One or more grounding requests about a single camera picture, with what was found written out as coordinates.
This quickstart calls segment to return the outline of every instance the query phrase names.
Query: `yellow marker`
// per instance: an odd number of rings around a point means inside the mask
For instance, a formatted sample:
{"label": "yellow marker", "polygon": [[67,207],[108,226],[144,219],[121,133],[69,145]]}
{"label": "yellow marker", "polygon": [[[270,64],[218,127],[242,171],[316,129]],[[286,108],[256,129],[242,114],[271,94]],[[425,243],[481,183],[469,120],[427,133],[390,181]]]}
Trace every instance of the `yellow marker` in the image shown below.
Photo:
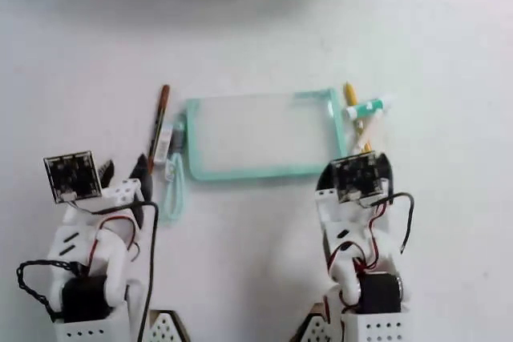
{"label": "yellow marker", "polygon": [[[353,86],[351,86],[351,83],[346,82],[344,85],[344,95],[345,95],[345,101],[347,102],[348,106],[356,106],[358,104],[358,99],[356,97],[356,92],[354,92]],[[356,132],[360,135],[363,132],[363,123],[361,120],[354,121],[354,129]],[[371,152],[372,147],[370,146],[370,143],[367,142],[363,152]]]}

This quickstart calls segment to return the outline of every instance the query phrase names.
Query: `green marker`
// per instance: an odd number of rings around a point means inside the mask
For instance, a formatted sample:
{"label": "green marker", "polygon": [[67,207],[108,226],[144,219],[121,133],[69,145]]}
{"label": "green marker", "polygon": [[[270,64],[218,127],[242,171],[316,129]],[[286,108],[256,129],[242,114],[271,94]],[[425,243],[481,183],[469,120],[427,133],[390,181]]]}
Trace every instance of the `green marker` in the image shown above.
{"label": "green marker", "polygon": [[351,121],[365,118],[374,114],[377,110],[388,110],[392,105],[394,97],[385,95],[378,99],[372,99],[369,102],[360,103],[345,109],[345,112]]}

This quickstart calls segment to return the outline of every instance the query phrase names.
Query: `brown pen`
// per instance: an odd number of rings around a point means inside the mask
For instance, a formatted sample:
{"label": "brown pen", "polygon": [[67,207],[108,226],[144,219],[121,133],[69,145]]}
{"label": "brown pen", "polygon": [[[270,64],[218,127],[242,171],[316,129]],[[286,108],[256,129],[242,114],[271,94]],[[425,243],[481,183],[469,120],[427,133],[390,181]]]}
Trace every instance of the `brown pen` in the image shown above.
{"label": "brown pen", "polygon": [[168,105],[168,98],[169,86],[164,84],[162,91],[160,92],[159,106],[157,107],[157,115],[155,118],[155,128],[153,130],[153,136],[151,137],[150,151],[147,155],[147,167],[150,174],[153,171],[153,158],[155,157],[155,150],[157,147],[157,141],[159,140],[160,128],[162,127],[164,114],[166,113],[166,106]]}

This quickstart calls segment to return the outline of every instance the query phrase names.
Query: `light blue strap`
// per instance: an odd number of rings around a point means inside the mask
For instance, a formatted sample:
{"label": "light blue strap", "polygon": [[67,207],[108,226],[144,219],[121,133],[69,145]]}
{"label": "light blue strap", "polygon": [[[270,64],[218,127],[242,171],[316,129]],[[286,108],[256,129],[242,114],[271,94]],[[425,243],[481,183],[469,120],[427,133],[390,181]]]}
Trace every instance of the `light blue strap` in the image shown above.
{"label": "light blue strap", "polygon": [[165,175],[168,185],[161,206],[159,222],[172,223],[180,219],[184,211],[184,162],[180,153],[175,153],[166,160]]}

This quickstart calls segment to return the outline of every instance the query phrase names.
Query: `black wire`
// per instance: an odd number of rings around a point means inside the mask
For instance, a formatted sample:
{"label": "black wire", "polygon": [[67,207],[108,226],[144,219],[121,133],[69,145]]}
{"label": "black wire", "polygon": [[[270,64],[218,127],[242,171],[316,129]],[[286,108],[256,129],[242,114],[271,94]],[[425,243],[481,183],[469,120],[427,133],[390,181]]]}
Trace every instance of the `black wire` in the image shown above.
{"label": "black wire", "polygon": [[53,308],[50,306],[50,302],[48,299],[36,292],[34,289],[28,287],[23,279],[23,270],[29,266],[54,266],[56,268],[63,268],[69,272],[72,272],[75,276],[80,276],[83,273],[83,268],[81,264],[78,262],[67,262],[64,260],[27,260],[19,265],[16,269],[16,276],[18,277],[18,286],[23,291],[27,292],[30,296],[34,297],[40,304],[42,304],[52,322],[55,322],[57,319],[62,317],[61,312],[55,312]]}
{"label": "black wire", "polygon": [[134,242],[133,244],[137,247],[137,254],[135,254],[135,256],[130,260],[131,262],[136,260],[139,257],[139,254],[141,253],[141,247],[139,246],[139,244],[137,242]]}
{"label": "black wire", "polygon": [[410,209],[408,210],[408,222],[406,224],[406,234],[404,235],[404,240],[402,241],[401,245],[401,254],[404,252],[404,249],[406,247],[406,244],[408,243],[408,239],[410,238],[411,233],[411,222],[414,218],[414,208],[415,208],[415,199],[414,197],[408,193],[408,192],[397,192],[395,194],[389,195],[385,198],[376,200],[370,204],[370,207],[379,206],[382,203],[385,202],[391,202],[394,200],[394,198],[398,198],[399,196],[405,196],[410,200]]}
{"label": "black wire", "polygon": [[157,235],[157,223],[159,222],[159,206],[156,203],[153,202],[132,202],[123,204],[121,206],[114,206],[105,208],[103,210],[99,211],[92,211],[92,215],[105,215],[105,214],[111,214],[112,212],[117,212],[124,210],[126,208],[138,208],[138,207],[144,207],[144,206],[152,206],[155,208],[155,218],[153,221],[153,229],[151,234],[151,250],[150,250],[150,281],[148,283],[147,287],[147,297],[146,297],[146,303],[144,304],[144,311],[143,311],[143,319],[141,320],[141,325],[139,326],[139,336],[137,337],[137,342],[143,341],[143,334],[144,334],[144,325],[146,324],[146,317],[148,309],[150,308],[150,299],[151,299],[151,292],[153,291],[153,261],[155,259],[155,240]]}
{"label": "black wire", "polygon": [[[99,211],[90,211],[92,215],[106,215],[111,214],[112,212],[117,212],[124,210],[126,208],[138,208],[138,207],[144,207],[144,206],[152,206],[155,209],[155,218],[153,221],[153,228],[152,228],[152,234],[151,234],[151,250],[150,250],[150,280],[148,282],[148,288],[147,288],[147,297],[146,297],[146,303],[144,304],[144,310],[143,310],[143,318],[141,320],[141,325],[139,326],[139,336],[137,337],[137,342],[143,341],[143,334],[144,334],[144,325],[146,324],[146,317],[148,313],[148,309],[150,308],[150,299],[151,299],[151,293],[153,291],[153,262],[155,259],[155,242],[156,242],[156,235],[157,235],[157,223],[159,222],[159,206],[154,202],[132,202],[123,204],[121,206],[114,206],[109,208],[104,208],[103,210]],[[23,269],[30,265],[52,265],[56,266],[58,268],[64,268],[65,270],[69,270],[70,272],[73,272],[76,276],[79,276],[82,274],[81,265],[78,262],[65,262],[62,260],[28,260],[18,267],[16,270],[16,274],[18,275],[18,285],[22,290],[25,290],[27,293],[29,293],[31,296],[33,296],[38,302],[43,304],[46,308],[46,311],[48,312],[48,315],[52,319],[52,322],[54,322],[56,319],[62,316],[61,313],[54,312],[54,310],[51,308],[50,303],[48,302],[48,299],[45,296],[42,296],[38,294],[35,290],[32,290],[28,286],[26,286],[25,282],[23,281]]]}

